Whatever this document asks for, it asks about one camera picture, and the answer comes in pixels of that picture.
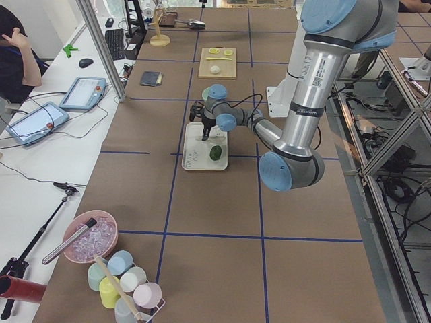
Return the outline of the white steamed bun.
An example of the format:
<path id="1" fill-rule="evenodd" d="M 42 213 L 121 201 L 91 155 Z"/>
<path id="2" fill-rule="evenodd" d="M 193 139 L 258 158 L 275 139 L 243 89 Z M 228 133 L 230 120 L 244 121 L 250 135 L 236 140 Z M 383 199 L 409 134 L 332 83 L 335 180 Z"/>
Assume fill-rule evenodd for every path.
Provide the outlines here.
<path id="1" fill-rule="evenodd" d="M 221 71 L 221 69 L 217 65 L 213 65 L 210 67 L 211 74 L 217 75 L 218 73 L 220 73 L 220 71 Z"/>

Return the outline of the light green bowl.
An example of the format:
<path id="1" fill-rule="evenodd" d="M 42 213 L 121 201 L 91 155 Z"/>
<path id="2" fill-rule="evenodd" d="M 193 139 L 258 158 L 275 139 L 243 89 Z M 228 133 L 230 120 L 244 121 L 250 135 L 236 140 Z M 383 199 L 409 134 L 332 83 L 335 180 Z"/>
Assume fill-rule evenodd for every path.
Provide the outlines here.
<path id="1" fill-rule="evenodd" d="M 203 101 L 204 101 L 204 102 L 206 102 L 206 101 L 207 101 L 207 99 L 208 99 L 208 96 L 209 96 L 209 90 L 210 90 L 210 88 L 209 88 L 209 87 L 207 87 L 207 88 L 205 88 L 205 89 L 202 91 L 202 93 L 201 93 L 201 96 L 202 96 L 202 98 L 203 98 Z"/>

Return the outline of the metal tube in bowl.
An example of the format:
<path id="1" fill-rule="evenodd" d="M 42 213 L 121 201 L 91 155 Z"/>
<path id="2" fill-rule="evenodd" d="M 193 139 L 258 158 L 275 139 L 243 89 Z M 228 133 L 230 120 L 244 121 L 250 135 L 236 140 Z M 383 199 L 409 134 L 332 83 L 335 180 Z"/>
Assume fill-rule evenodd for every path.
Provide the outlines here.
<path id="1" fill-rule="evenodd" d="M 48 265 L 52 262 L 60 253 L 64 252 L 76 239 L 84 235 L 91 227 L 95 226 L 97 221 L 94 218 L 90 218 L 85 222 L 74 234 L 67 238 L 62 244 L 58 245 L 52 252 L 46 255 L 42 259 L 43 265 Z"/>

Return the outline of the pink ice bowl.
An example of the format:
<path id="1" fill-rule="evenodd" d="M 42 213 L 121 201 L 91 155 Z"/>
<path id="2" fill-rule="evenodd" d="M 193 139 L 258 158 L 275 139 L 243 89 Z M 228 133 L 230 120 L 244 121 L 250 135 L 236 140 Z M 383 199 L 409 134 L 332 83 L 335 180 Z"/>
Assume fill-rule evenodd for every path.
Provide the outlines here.
<path id="1" fill-rule="evenodd" d="M 102 210 L 86 211 L 78 215 L 64 233 L 63 240 L 70 238 L 93 218 L 96 224 L 78 237 L 63 252 L 64 256 L 74 263 L 91 263 L 96 256 L 107 256 L 117 244 L 118 227 L 115 218 Z"/>

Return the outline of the green avocado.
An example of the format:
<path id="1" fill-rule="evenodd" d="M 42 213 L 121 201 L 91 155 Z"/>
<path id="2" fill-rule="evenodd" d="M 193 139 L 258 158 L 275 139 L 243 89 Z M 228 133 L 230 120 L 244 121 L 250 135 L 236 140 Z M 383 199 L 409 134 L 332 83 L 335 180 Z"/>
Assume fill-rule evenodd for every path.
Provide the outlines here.
<path id="1" fill-rule="evenodd" d="M 222 148 L 220 145 L 214 145 L 210 152 L 209 152 L 209 158 L 213 161 L 218 161 L 222 156 Z"/>

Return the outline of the white bear serving tray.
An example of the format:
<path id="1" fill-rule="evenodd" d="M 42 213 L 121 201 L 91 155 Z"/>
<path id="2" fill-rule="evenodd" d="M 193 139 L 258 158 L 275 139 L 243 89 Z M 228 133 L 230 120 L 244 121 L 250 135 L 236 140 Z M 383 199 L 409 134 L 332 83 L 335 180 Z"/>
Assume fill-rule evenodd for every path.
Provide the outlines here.
<path id="1" fill-rule="evenodd" d="M 183 145 L 183 168 L 197 171 L 225 170 L 228 165 L 228 133 L 214 126 L 209 139 L 202 141 L 203 128 L 200 122 L 190 122 L 187 125 Z M 209 158 L 209 152 L 214 145 L 220 145 L 222 148 L 222 156 L 218 161 Z"/>

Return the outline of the bamboo cutting board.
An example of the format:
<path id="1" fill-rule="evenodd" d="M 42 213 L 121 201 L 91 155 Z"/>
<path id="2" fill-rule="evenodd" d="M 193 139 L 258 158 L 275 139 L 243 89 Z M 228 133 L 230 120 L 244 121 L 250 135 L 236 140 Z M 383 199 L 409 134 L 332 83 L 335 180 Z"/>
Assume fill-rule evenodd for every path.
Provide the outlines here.
<path id="1" fill-rule="evenodd" d="M 199 79 L 236 79 L 236 76 L 235 48 L 202 48 Z"/>

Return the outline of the yellow plastic knife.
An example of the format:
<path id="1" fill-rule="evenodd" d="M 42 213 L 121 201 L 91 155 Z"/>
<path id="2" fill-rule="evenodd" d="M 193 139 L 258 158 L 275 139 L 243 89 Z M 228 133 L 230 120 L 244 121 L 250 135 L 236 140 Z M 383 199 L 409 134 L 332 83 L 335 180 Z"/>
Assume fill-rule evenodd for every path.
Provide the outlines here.
<path id="1" fill-rule="evenodd" d="M 229 57 L 206 57 L 206 61 L 232 61 Z"/>

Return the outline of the grey folded cloth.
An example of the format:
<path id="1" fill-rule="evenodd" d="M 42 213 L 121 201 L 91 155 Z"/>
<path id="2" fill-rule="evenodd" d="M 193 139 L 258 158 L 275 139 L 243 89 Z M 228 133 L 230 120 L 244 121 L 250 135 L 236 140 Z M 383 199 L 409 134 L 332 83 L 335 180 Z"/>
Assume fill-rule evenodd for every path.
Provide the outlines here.
<path id="1" fill-rule="evenodd" d="M 157 71 L 144 71 L 139 84 L 141 86 L 156 87 L 160 84 L 162 74 Z"/>

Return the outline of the wooden cup tree stand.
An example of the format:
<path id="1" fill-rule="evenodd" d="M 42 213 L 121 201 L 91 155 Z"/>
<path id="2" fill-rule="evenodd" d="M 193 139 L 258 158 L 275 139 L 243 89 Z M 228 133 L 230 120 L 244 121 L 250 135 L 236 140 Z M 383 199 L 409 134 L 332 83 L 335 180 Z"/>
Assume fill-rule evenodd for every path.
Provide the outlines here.
<path id="1" fill-rule="evenodd" d="M 155 3 L 154 14 L 150 25 L 155 28 L 156 35 L 150 38 L 150 44 L 155 47 L 167 46 L 170 44 L 170 37 L 161 33 L 160 25 L 159 25 L 159 22 L 164 13 L 162 1 L 154 1 L 154 3 Z"/>

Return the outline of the metal scoop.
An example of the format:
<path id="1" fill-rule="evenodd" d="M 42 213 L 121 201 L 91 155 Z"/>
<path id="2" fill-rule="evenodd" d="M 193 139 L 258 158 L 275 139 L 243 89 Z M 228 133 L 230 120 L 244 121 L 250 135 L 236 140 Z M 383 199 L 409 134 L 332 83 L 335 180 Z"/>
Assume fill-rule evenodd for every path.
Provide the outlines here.
<path id="1" fill-rule="evenodd" d="M 202 21 L 200 21 L 200 20 L 194 20 L 194 19 L 178 20 L 178 19 L 175 19 L 175 22 L 178 22 L 178 23 L 181 23 L 181 24 L 185 24 L 190 29 L 195 29 L 195 30 L 205 29 L 205 23 L 202 22 Z"/>

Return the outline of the dark metal tray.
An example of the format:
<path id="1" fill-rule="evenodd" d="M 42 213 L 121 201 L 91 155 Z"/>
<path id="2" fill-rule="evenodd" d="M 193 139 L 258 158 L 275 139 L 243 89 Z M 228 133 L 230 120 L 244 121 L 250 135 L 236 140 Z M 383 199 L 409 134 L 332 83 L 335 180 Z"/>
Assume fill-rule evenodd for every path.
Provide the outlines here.
<path id="1" fill-rule="evenodd" d="M 175 27 L 177 17 L 178 17 L 177 12 L 163 13 L 162 17 L 160 18 L 160 21 L 159 21 L 159 26 L 160 27 L 173 28 L 173 27 Z"/>

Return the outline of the blue teach pendant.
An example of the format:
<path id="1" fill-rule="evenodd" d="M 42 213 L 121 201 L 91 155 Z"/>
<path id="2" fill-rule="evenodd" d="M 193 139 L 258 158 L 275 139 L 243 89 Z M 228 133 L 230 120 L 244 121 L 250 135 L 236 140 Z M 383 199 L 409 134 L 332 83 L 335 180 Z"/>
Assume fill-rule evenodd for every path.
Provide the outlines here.
<path id="1" fill-rule="evenodd" d="M 92 109 L 104 95 L 106 79 L 98 77 L 77 77 L 59 107 L 64 110 Z"/>
<path id="2" fill-rule="evenodd" d="M 20 145 L 31 145 L 52 133 L 68 120 L 69 115 L 66 111 L 53 102 L 47 102 L 8 125 L 6 131 Z"/>

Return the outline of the black keyboard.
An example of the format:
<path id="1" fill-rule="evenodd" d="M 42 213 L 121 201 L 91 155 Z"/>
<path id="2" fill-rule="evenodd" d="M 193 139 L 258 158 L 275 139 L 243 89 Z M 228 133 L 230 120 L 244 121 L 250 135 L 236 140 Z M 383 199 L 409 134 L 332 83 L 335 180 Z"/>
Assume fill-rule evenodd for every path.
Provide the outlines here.
<path id="1" fill-rule="evenodd" d="M 122 29 L 107 30 L 105 31 L 104 37 L 112 59 L 114 61 L 124 59 L 125 35 L 123 30 Z"/>

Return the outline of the black computer mouse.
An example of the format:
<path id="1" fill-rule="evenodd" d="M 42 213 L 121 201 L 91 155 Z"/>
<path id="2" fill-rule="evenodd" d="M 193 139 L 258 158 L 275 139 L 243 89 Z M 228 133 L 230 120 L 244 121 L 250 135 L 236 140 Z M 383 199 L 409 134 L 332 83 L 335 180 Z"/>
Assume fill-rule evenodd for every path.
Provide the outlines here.
<path id="1" fill-rule="evenodd" d="M 80 68 L 83 69 L 83 68 L 89 67 L 93 62 L 94 61 L 90 58 L 83 58 L 79 60 L 78 65 Z"/>

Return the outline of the green plastic clamp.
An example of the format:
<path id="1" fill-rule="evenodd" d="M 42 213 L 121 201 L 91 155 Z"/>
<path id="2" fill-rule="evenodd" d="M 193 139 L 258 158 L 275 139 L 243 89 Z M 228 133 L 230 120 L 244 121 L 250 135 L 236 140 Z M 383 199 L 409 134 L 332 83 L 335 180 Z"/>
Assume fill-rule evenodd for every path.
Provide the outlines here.
<path id="1" fill-rule="evenodd" d="M 68 44 L 63 48 L 63 52 L 66 54 L 67 58 L 71 58 L 72 52 L 78 51 L 79 49 L 74 47 L 72 44 Z"/>

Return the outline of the blue plastic cup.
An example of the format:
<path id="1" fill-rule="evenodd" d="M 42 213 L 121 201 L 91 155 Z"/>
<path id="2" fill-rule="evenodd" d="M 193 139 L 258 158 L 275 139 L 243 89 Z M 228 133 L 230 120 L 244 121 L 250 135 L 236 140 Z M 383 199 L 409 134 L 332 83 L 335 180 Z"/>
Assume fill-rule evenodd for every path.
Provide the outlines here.
<path id="1" fill-rule="evenodd" d="M 107 268 L 112 275 L 121 275 L 133 266 L 133 256 L 126 250 L 115 252 L 109 259 Z"/>

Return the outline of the white plastic cup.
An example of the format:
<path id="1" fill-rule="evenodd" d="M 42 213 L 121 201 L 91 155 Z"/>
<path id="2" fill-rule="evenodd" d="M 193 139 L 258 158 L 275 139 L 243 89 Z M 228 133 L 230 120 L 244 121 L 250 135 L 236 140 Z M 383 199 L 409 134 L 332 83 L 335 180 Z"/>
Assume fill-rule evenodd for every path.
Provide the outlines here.
<path id="1" fill-rule="evenodd" d="M 143 268 L 138 266 L 131 267 L 120 278 L 120 286 L 125 293 L 133 292 L 138 286 L 146 282 L 147 274 Z"/>

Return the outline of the pink plastic cup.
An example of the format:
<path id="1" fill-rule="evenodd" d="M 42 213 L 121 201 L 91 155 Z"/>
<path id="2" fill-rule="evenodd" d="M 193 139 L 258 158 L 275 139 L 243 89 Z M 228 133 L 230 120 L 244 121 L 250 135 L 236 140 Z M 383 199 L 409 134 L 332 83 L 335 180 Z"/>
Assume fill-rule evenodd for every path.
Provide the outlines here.
<path id="1" fill-rule="evenodd" d="M 161 287 L 157 283 L 139 285 L 133 292 L 133 301 L 143 308 L 154 308 L 162 298 Z"/>

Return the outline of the green plastic cup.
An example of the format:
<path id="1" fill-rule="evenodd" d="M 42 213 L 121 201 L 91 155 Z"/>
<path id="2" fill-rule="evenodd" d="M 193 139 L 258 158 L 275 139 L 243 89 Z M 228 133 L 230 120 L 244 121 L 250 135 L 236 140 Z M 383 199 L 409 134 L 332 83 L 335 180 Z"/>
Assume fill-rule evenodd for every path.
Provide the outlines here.
<path id="1" fill-rule="evenodd" d="M 94 262 L 87 271 L 88 285 L 92 291 L 99 291 L 100 282 L 105 277 L 104 271 Z"/>

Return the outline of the yellow plastic cup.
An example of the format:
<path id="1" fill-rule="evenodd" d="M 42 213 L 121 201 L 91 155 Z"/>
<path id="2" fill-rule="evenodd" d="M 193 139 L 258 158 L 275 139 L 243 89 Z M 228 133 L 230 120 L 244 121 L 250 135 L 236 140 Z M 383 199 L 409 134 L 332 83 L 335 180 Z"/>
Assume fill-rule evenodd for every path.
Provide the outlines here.
<path id="1" fill-rule="evenodd" d="M 108 277 L 104 277 L 101 280 L 99 284 L 99 294 L 102 305 L 108 309 L 114 309 L 117 301 L 121 298 Z"/>

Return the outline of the seated person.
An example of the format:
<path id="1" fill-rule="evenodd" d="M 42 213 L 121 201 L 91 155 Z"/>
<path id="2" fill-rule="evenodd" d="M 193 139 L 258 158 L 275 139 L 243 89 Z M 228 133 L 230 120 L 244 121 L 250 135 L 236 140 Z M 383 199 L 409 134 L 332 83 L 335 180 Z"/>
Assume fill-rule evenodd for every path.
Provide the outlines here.
<path id="1" fill-rule="evenodd" d="M 19 19 L 1 6 L 1 97 L 19 104 L 42 85 L 47 65 L 33 51 Z"/>

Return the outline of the wooden stick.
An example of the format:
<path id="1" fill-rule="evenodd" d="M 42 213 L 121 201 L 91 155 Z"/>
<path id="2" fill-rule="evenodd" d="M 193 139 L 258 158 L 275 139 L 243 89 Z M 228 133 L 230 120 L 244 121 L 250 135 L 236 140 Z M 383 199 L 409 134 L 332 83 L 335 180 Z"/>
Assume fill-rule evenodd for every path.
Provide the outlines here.
<path id="1" fill-rule="evenodd" d="M 138 309 L 135 307 L 134 303 L 129 299 L 129 296 L 121 289 L 121 286 L 114 279 L 114 277 L 111 275 L 110 271 L 108 270 L 107 266 L 103 262 L 102 257 L 101 256 L 96 256 L 94 258 L 94 261 L 103 270 L 103 272 L 105 273 L 106 277 L 111 282 L 112 286 L 116 289 L 116 291 L 118 292 L 118 294 L 125 301 L 127 307 L 130 309 L 131 313 L 134 315 L 134 318 L 137 320 L 137 322 L 145 322 L 144 317 L 143 317 L 143 313 L 138 311 Z"/>

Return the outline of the grey plastic cup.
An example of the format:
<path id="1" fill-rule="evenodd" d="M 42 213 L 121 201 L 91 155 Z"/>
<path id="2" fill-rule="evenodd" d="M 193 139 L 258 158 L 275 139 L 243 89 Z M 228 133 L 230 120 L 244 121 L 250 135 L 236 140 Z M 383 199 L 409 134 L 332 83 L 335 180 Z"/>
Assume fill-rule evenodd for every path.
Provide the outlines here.
<path id="1" fill-rule="evenodd" d="M 116 323 L 137 323 L 134 314 L 131 312 L 125 300 L 119 298 L 114 307 L 114 316 Z"/>

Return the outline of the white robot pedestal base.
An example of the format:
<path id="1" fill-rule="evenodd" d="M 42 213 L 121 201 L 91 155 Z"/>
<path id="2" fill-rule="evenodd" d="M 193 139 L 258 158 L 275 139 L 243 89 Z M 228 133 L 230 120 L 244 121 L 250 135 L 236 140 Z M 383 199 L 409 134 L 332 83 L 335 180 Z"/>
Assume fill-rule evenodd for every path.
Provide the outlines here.
<path id="1" fill-rule="evenodd" d="M 278 86 L 267 87 L 269 115 L 272 118 L 284 118 L 288 115 L 297 79 L 287 75 Z"/>

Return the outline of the aluminium frame post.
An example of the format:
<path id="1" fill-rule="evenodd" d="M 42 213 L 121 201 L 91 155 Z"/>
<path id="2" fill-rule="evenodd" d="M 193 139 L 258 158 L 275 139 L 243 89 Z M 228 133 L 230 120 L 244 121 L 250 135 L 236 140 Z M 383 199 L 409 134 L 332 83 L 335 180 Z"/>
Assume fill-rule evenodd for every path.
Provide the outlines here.
<path id="1" fill-rule="evenodd" d="M 75 2 L 77 3 L 79 10 L 81 11 L 84 22 L 86 23 L 96 50 L 98 51 L 99 57 L 108 75 L 116 97 L 118 98 L 119 102 L 123 102 L 126 97 L 125 89 L 121 82 L 121 78 L 117 73 L 114 61 L 110 55 L 95 11 L 93 10 L 92 5 L 88 0 L 76 0 Z"/>

